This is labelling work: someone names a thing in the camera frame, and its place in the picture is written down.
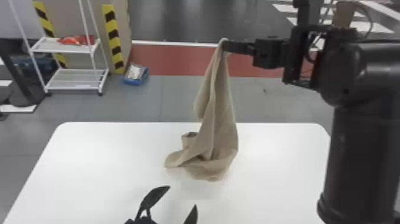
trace white table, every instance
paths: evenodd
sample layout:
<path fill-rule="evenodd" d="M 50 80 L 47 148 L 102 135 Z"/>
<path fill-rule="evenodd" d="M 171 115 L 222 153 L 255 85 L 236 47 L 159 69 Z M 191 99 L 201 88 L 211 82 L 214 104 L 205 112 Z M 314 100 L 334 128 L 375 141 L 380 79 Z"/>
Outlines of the white table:
<path fill-rule="evenodd" d="M 238 124 L 239 154 L 222 181 L 194 181 L 164 159 L 198 123 L 65 123 L 59 126 L 4 224 L 123 224 L 154 187 L 152 209 L 183 223 L 196 203 L 204 224 L 322 223 L 329 136 L 315 124 Z"/>

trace beige towel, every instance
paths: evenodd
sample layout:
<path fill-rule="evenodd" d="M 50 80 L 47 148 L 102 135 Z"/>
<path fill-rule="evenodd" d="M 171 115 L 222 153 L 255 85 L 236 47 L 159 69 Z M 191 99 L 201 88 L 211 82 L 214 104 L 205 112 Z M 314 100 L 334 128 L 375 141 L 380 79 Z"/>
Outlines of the beige towel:
<path fill-rule="evenodd" d="M 165 166 L 185 167 L 194 179 L 216 181 L 238 152 L 238 133 L 229 89 L 227 57 L 222 39 L 212 55 L 197 94 L 194 110 L 201 120 L 198 133 L 182 135 L 183 149 L 170 154 Z"/>

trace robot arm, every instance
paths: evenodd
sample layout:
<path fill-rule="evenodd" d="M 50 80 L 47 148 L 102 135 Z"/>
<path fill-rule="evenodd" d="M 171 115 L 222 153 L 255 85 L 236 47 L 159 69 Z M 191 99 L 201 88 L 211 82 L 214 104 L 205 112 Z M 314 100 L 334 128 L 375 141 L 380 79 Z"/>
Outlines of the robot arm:
<path fill-rule="evenodd" d="M 284 83 L 317 91 L 335 108 L 317 203 L 321 219 L 326 224 L 393 223 L 400 175 L 400 41 L 368 40 L 355 29 L 310 24 L 312 7 L 305 3 L 313 1 L 293 2 L 303 6 L 298 14 L 303 22 L 289 39 L 226 42 L 223 48 L 251 55 L 253 66 L 284 67 Z M 301 67 L 315 33 L 325 45 L 311 78 L 304 79 Z"/>

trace floor stripe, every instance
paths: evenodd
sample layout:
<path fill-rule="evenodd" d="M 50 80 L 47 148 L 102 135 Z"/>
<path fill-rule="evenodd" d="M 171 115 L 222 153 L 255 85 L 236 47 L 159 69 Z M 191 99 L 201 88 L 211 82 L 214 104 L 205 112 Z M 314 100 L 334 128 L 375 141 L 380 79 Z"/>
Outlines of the floor stripe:
<path fill-rule="evenodd" d="M 392 17 L 395 20 L 400 21 L 400 13 L 396 12 L 395 10 L 393 10 L 391 8 L 388 8 L 388 7 L 384 6 L 384 5 L 381 5 L 381 4 L 379 4 L 377 2 L 373 2 L 373 1 L 365 1 L 364 0 L 364 1 L 360 1 L 360 3 L 366 5 L 366 6 L 370 7 L 370 8 L 372 8 L 372 9 L 380 12 L 380 13 L 383 13 L 383 14 L 389 16 L 389 17 Z"/>
<path fill-rule="evenodd" d="M 0 105 L 0 111 L 5 113 L 31 113 L 34 112 L 37 105 L 29 107 L 15 107 L 11 104 Z"/>
<path fill-rule="evenodd" d="M 11 84 L 12 84 L 11 80 L 0 80 L 1 87 L 7 87 L 7 86 L 10 86 Z"/>
<path fill-rule="evenodd" d="M 293 2 L 293 0 L 268 0 L 274 2 Z M 330 0 L 324 0 L 324 4 L 330 4 Z"/>
<path fill-rule="evenodd" d="M 192 42 L 167 42 L 167 41 L 136 41 L 133 40 L 132 44 L 135 45 L 161 45 L 161 46 L 199 46 L 205 48 L 216 48 L 217 43 L 192 43 Z"/>
<path fill-rule="evenodd" d="M 288 17 L 287 18 L 293 25 L 297 25 L 297 18 Z M 332 20 L 325 20 L 324 24 L 331 24 Z M 351 22 L 351 27 L 357 28 L 359 32 L 367 32 L 370 28 L 369 22 L 360 22 L 360 21 L 353 21 Z M 372 33 L 394 33 L 393 30 L 382 26 L 380 23 L 374 23 L 374 27 L 372 28 Z"/>
<path fill-rule="evenodd" d="M 293 7 L 292 5 L 283 5 L 283 4 L 272 4 L 278 11 L 281 13 L 297 13 L 298 9 Z M 321 8 L 321 15 L 325 15 L 327 8 Z M 333 11 L 329 10 L 328 15 L 333 15 Z M 364 17 L 361 13 L 354 12 L 354 17 Z"/>

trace cable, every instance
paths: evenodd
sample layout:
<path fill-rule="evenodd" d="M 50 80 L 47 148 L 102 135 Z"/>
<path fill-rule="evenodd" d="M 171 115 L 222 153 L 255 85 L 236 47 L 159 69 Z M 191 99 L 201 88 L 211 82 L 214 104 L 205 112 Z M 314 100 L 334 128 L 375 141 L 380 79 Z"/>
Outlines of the cable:
<path fill-rule="evenodd" d="M 334 1 L 334 0 L 330 0 L 329 5 L 333 5 L 333 1 Z M 327 8 L 326 8 L 325 14 L 324 14 L 324 16 L 322 17 L 322 19 L 321 19 L 321 21 L 320 21 L 320 24 L 322 24 L 322 25 L 324 24 L 326 18 L 328 17 L 329 10 L 331 10 L 331 9 L 332 9 L 332 7 L 327 7 Z"/>
<path fill-rule="evenodd" d="M 331 1 L 329 2 L 329 4 L 330 4 L 330 5 L 333 5 L 333 1 L 334 1 L 334 0 L 331 0 Z M 367 39 L 368 36 L 370 35 L 370 33 L 372 32 L 372 29 L 374 28 L 374 21 L 372 20 L 370 13 L 368 12 L 368 10 L 366 9 L 366 7 L 365 7 L 362 3 L 358 2 L 358 1 L 352 1 L 351 3 L 354 4 L 358 9 L 360 9 L 361 11 L 363 11 L 363 13 L 364 13 L 365 16 L 367 17 L 368 21 L 370 22 L 370 28 L 368 29 L 367 33 L 365 33 L 365 35 L 364 35 L 364 37 L 363 37 L 363 39 Z M 325 11 L 325 13 L 324 13 L 324 16 L 322 17 L 322 19 L 321 19 L 321 21 L 320 21 L 320 24 L 322 24 L 322 25 L 324 24 L 324 22 L 325 22 L 325 20 L 326 20 L 326 18 L 327 18 L 327 16 L 328 16 L 328 14 L 329 14 L 329 10 L 331 10 L 331 9 L 332 9 L 331 7 L 327 7 L 327 9 L 326 9 L 326 11 Z M 315 44 L 316 44 L 320 39 L 321 39 L 321 34 L 319 34 L 318 36 L 316 36 L 316 35 L 314 34 L 314 35 L 311 35 L 311 37 L 310 37 L 310 40 L 312 40 L 312 41 L 309 41 L 309 42 L 307 43 L 308 53 L 305 55 L 305 59 L 306 59 L 308 62 L 310 62 L 310 63 L 314 63 L 314 62 L 315 62 L 315 60 L 313 60 L 313 59 L 311 58 L 311 56 L 310 56 L 311 47 L 315 46 Z"/>
<path fill-rule="evenodd" d="M 352 2 L 355 6 L 357 6 L 357 8 L 359 8 L 361 11 L 364 12 L 365 16 L 367 17 L 368 21 L 370 22 L 370 28 L 368 29 L 367 33 L 365 33 L 364 39 L 367 39 L 368 36 L 370 35 L 372 29 L 374 28 L 374 21 L 371 18 L 370 13 L 368 12 L 368 10 L 366 9 L 366 7 L 361 4 L 360 2 Z"/>
<path fill-rule="evenodd" d="M 330 0 L 330 2 L 329 2 L 329 7 L 326 7 L 326 11 L 325 11 L 325 13 L 324 13 L 324 16 L 321 18 L 321 20 L 320 20 L 320 24 L 324 24 L 324 22 L 325 22 L 325 20 L 326 20 L 326 18 L 328 17 L 328 14 L 329 14 L 329 11 L 330 10 L 332 10 L 333 11 L 333 9 L 332 9 L 332 5 L 333 5 L 333 1 L 334 0 Z M 319 41 L 321 39 L 321 34 L 319 34 L 318 36 L 316 35 L 316 34 L 313 34 L 313 35 L 311 35 L 311 38 L 310 38 L 310 40 L 311 41 L 309 41 L 308 43 L 307 43 L 307 49 L 308 49 L 308 53 L 305 55 L 305 59 L 309 62 L 309 63 L 314 63 L 315 62 L 315 60 L 313 60 L 312 58 L 311 58 L 311 56 L 310 56 L 310 50 L 311 50 L 311 47 L 313 47 L 313 46 L 315 46 L 315 44 Z"/>

